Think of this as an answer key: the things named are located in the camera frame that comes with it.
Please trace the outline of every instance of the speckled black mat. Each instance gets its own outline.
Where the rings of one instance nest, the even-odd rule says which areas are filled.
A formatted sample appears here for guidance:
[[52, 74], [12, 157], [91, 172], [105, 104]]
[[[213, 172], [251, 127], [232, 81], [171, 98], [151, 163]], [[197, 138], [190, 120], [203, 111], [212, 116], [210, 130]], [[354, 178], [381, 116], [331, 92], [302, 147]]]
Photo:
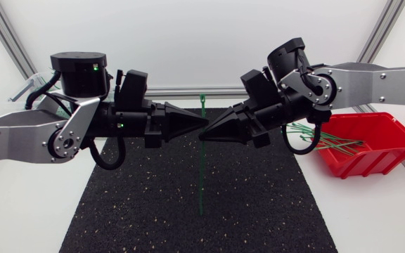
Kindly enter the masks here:
[[[209, 109], [207, 117], [223, 111]], [[127, 139], [122, 168], [94, 169], [60, 251], [336, 252], [277, 130], [271, 133], [272, 145], [260, 149], [206, 143], [200, 216], [197, 133], [161, 149], [144, 149], [142, 139]], [[103, 158], [114, 150], [115, 139], [109, 140]]]

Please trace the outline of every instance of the black cable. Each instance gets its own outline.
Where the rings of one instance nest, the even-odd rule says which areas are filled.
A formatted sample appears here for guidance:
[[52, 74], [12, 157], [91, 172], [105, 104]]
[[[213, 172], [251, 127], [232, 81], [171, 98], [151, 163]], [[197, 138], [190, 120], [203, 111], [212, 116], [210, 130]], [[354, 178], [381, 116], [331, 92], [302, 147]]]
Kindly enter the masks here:
[[314, 140], [310, 144], [309, 147], [303, 149], [303, 150], [297, 150], [294, 149], [291, 144], [288, 142], [288, 137], [287, 137], [287, 125], [282, 126], [282, 137], [284, 137], [284, 143], [287, 146], [287, 148], [292, 151], [296, 155], [306, 155], [310, 153], [317, 145], [318, 142], [320, 141], [321, 137], [321, 123], [316, 123], [315, 124], [315, 134], [314, 134]]
[[34, 101], [38, 97], [40, 97], [40, 95], [46, 93], [59, 80], [60, 74], [61, 74], [61, 72], [56, 70], [54, 72], [54, 76], [51, 78], [51, 80], [49, 80], [49, 82], [47, 82], [45, 85], [43, 85], [40, 89], [29, 94], [29, 96], [26, 99], [26, 105], [25, 105], [26, 110], [32, 109], [32, 104], [34, 103]]
[[302, 57], [302, 49], [297, 49], [296, 50], [296, 57], [298, 59], [298, 61], [300, 62], [300, 66], [298, 67], [298, 70], [300, 71], [300, 76], [302, 79], [302, 82], [307, 86], [307, 88], [309, 88], [311, 91], [313, 91], [316, 95], [320, 95], [319, 91], [316, 90], [316, 86], [314, 84], [312, 84], [309, 80], [309, 78], [307, 78], [307, 70], [309, 69], [308, 66], [306, 66], [306, 62], [304, 60], [304, 57]]
[[68, 116], [71, 116], [71, 112], [60, 100], [58, 100], [58, 98], [56, 98], [54, 95], [51, 95], [48, 92], [45, 92], [44, 95], [49, 97], [50, 99], [54, 100], [54, 102], [56, 102], [57, 104], [59, 104], [59, 106], [62, 107], [62, 109], [68, 114]]
[[96, 164], [99, 165], [101, 168], [106, 170], [114, 170], [123, 164], [124, 159], [126, 158], [126, 146], [124, 144], [124, 139], [122, 137], [117, 137], [117, 142], [118, 142], [118, 158], [114, 163], [108, 164], [107, 162], [104, 162], [101, 156], [99, 155], [99, 151], [98, 148], [96, 148], [94, 140], [92, 139], [90, 141], [91, 156], [95, 160]]

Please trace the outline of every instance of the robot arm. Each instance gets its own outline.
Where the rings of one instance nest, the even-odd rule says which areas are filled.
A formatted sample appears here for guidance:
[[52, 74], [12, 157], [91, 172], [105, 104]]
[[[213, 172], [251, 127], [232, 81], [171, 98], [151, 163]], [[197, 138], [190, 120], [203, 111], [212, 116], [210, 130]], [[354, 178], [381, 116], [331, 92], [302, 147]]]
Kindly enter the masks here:
[[[321, 125], [331, 109], [367, 103], [405, 105], [405, 68], [365, 63], [310, 66], [301, 38], [288, 41], [268, 56], [269, 67], [241, 77], [250, 97], [230, 107], [200, 135], [202, 141], [229, 141], [256, 148], [270, 144], [268, 131], [282, 128], [285, 144], [298, 155], [316, 147]], [[307, 118], [315, 124], [315, 138], [304, 150], [291, 147], [286, 124]]]
[[[144, 99], [148, 75], [130, 70], [117, 75], [115, 101], [103, 101], [109, 92], [110, 75], [102, 53], [58, 53], [51, 56], [53, 79], [32, 93], [28, 110], [0, 117], [0, 160], [32, 163], [63, 163], [79, 149], [90, 148], [98, 165], [116, 169], [125, 158], [124, 137], [142, 137], [146, 148], [159, 148], [162, 140], [186, 134], [207, 125], [207, 120], [189, 111]], [[48, 93], [59, 79], [62, 92]], [[38, 95], [44, 94], [35, 110], [30, 110]], [[61, 101], [70, 104], [69, 117], [57, 115]], [[95, 137], [117, 137], [119, 157], [105, 163], [94, 145]]]

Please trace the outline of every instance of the white backdrop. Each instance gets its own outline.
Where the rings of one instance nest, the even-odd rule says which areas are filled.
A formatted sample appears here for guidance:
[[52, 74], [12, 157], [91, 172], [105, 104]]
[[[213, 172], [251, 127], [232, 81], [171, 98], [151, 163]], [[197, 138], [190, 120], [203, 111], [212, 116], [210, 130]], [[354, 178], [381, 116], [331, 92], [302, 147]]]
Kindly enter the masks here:
[[37, 71], [63, 51], [108, 55], [148, 87], [242, 86], [239, 77], [302, 37], [310, 63], [356, 61], [387, 0], [0, 0]]

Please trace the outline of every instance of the red plastic bin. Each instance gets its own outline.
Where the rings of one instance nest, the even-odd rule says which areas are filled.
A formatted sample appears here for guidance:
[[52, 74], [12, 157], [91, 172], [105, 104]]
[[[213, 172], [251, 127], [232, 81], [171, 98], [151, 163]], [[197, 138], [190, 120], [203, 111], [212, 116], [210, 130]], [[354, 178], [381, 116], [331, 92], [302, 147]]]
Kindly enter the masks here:
[[388, 174], [405, 159], [405, 127], [386, 112], [333, 115], [322, 131], [365, 141], [353, 156], [333, 148], [319, 150], [334, 176]]

